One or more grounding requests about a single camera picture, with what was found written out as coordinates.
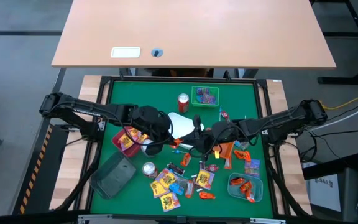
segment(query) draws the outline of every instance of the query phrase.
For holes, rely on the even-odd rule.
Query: concrete floor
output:
[[[358,1],[352,1],[358,12]],[[0,30],[62,30],[71,0],[2,0]],[[345,5],[315,4],[316,17],[324,31],[355,31],[356,26]],[[0,37],[0,215],[10,213],[19,178],[40,122],[39,106],[50,93],[58,69],[52,61],[59,37]],[[335,70],[260,70],[256,78],[282,79],[288,105],[303,99],[323,100],[339,105],[358,96],[358,86],[317,84],[318,76],[351,77],[358,72],[358,39],[327,39],[336,61]],[[78,96],[83,75],[117,75],[117,69],[68,69],[62,92]],[[330,116],[348,108],[328,111]],[[318,133],[358,129],[358,117],[326,128]],[[328,142],[339,156],[358,151],[358,134],[328,136]],[[307,136],[298,138],[301,151],[311,147]],[[336,157],[319,141],[319,161]]]

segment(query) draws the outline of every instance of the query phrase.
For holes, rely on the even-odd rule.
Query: red soda can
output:
[[[178,111],[186,113],[189,110],[189,96],[186,93],[179,94],[178,96]]]
[[[142,167],[143,174],[151,179],[157,177],[157,168],[152,162],[146,162]]]

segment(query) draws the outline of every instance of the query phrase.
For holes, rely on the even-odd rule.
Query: metal frame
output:
[[[315,0],[315,2],[346,4],[353,21],[358,28],[358,15],[350,0]],[[325,37],[358,37],[358,32],[323,32],[323,35]],[[358,74],[353,77],[318,77],[317,81],[319,84],[358,85]]]

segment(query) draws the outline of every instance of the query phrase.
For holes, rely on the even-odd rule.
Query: orange candy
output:
[[[230,180],[230,185],[240,185],[244,183],[244,178],[242,177],[236,177]]]
[[[211,193],[207,193],[207,192],[200,192],[198,193],[198,195],[200,196],[201,199],[215,199],[215,195],[211,194]]]
[[[248,190],[252,189],[251,181],[245,182],[243,185],[241,185],[240,190],[243,194],[245,194]]]
[[[247,191],[246,191],[246,199],[247,199],[250,203],[255,203],[254,193],[252,193],[251,190],[247,190]]]
[[[183,159],[182,161],[180,162],[180,165],[186,167],[189,162],[190,162],[190,159],[191,159],[191,155],[189,153],[186,153],[184,156],[183,156]]]
[[[249,154],[249,151],[234,150],[234,154],[238,159],[245,159],[248,162],[251,161],[251,155]]]

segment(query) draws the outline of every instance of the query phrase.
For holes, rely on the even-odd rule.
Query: wooden table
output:
[[[96,101],[99,84],[100,84],[101,76],[93,76],[87,75],[84,77],[79,99],[88,100],[88,101]],[[283,85],[280,80],[267,80],[268,85],[268,94],[270,98],[270,103],[272,107],[273,113],[278,113],[280,111],[286,110],[287,101],[285,99]],[[107,96],[107,86],[104,88],[105,91],[103,93],[102,102],[106,101]],[[262,111],[264,116],[267,114],[265,105],[265,99],[263,95],[262,88],[259,88],[260,91],[260,100],[262,104]],[[91,121],[91,117],[87,115],[81,115],[84,119]],[[76,140],[80,138],[79,132],[70,133],[68,135],[67,142]],[[288,142],[296,144],[293,138],[288,138]],[[77,143],[71,144],[66,147],[62,163],[60,166],[57,182],[55,185],[55,190],[53,193],[52,201],[50,204],[50,208],[57,208],[64,199],[68,196],[68,194],[73,190],[74,186],[78,182],[81,172],[81,166],[84,159],[86,141],[79,141]],[[93,145],[93,151],[91,153],[90,160],[93,159],[94,150],[96,149],[96,145]],[[302,168],[300,164],[300,160],[298,157],[298,151],[289,145],[282,145],[280,148],[280,157],[282,160],[282,168],[285,176],[285,183],[288,190],[294,196],[295,200],[301,205],[301,207],[308,213],[311,214],[310,202],[308,199],[308,194],[306,192],[306,185],[303,179]],[[86,196],[88,193],[89,185],[83,189],[83,194],[80,202],[80,208],[85,208]],[[280,190],[277,186],[275,186],[276,198],[278,202],[278,211],[280,214],[284,214],[282,197]]]
[[[309,0],[74,0],[52,66],[336,67]]]

